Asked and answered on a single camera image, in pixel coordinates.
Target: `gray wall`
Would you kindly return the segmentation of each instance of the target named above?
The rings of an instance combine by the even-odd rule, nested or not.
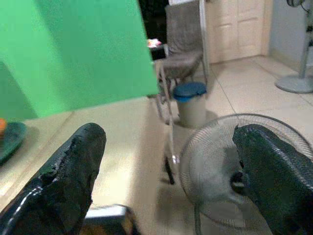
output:
[[[270,52],[278,52],[290,61],[300,63],[306,27],[306,12],[287,5],[285,0],[273,0]],[[309,55],[308,63],[313,62]]]

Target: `standing fan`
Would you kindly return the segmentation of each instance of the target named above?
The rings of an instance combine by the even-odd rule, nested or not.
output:
[[[287,0],[287,4],[292,7],[302,6],[305,0]],[[279,79],[276,86],[284,91],[292,93],[310,93],[313,92],[313,76],[306,75],[307,60],[309,48],[313,46],[312,32],[313,32],[313,0],[310,0],[310,9],[308,12],[308,21],[306,29],[306,38],[301,58],[299,75],[289,75]]]
[[[218,225],[240,230],[241,234],[270,235],[266,221],[248,197],[233,190],[231,179],[241,170],[232,138],[236,126],[259,124],[291,144],[311,160],[308,142],[292,127],[261,115],[221,117],[197,131],[182,150],[179,164],[181,185],[195,206],[195,228],[201,235],[200,213]]]

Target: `gray trash can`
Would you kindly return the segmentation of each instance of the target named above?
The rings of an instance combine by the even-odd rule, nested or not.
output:
[[[202,127],[206,122],[206,86],[201,82],[188,82],[174,88],[180,122],[189,128]]]

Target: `green screen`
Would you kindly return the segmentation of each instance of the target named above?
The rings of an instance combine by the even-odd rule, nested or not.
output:
[[[3,1],[0,79],[9,120],[157,93],[137,1]]]

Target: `blue lid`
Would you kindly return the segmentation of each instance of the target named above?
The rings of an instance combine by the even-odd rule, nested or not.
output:
[[[202,82],[188,82],[178,85],[173,90],[174,98],[181,102],[187,102],[191,98],[206,93],[206,86]]]

